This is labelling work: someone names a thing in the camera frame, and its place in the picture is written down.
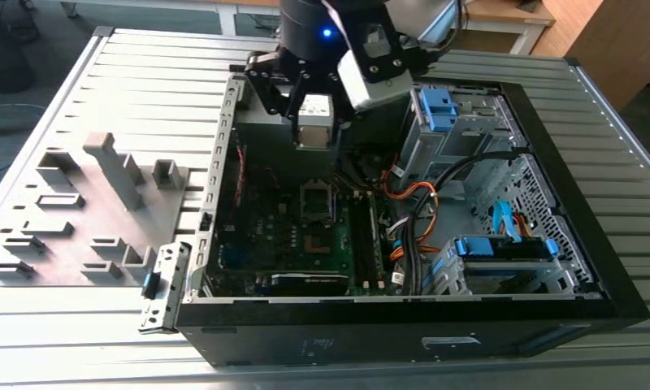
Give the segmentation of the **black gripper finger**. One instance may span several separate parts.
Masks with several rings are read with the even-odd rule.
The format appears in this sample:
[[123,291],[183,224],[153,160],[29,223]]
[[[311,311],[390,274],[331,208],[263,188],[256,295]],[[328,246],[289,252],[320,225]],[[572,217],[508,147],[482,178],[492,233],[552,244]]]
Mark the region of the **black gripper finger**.
[[331,71],[325,76],[324,94],[328,96],[331,119],[328,120],[328,148],[340,142],[340,132],[350,126],[361,114],[352,105],[340,76]]
[[305,100],[305,79],[303,76],[293,81],[289,95],[284,96],[272,80],[271,68],[247,67],[245,75],[265,111],[280,115],[291,126],[292,142],[299,142],[299,110]]

